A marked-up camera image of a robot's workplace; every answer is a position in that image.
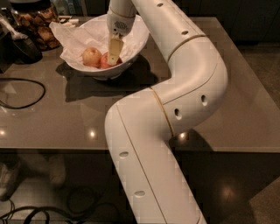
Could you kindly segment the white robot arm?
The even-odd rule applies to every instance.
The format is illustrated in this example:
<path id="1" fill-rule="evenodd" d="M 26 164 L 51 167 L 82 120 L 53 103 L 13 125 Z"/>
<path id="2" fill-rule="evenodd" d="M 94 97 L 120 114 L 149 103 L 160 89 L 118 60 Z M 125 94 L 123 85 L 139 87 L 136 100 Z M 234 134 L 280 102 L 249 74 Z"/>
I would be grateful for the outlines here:
<path id="1" fill-rule="evenodd" d="M 220 106 L 228 85 L 225 63 L 172 0 L 110 0 L 110 33 L 127 34 L 136 15 L 171 76 L 110 108 L 105 118 L 110 156 L 137 224 L 207 224 L 168 141 Z"/>

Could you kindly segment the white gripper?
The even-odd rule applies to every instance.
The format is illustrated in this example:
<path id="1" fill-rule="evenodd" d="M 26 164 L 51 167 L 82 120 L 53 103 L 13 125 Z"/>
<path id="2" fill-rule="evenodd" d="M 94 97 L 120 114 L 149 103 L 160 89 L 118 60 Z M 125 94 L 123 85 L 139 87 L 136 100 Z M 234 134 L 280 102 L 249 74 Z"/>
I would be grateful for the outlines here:
<path id="1" fill-rule="evenodd" d="M 114 66 L 119 60 L 123 49 L 123 40 L 121 37 L 127 36 L 133 27 L 136 14 L 124 16 L 109 9 L 107 13 L 107 26 L 111 35 L 108 42 L 108 64 Z"/>

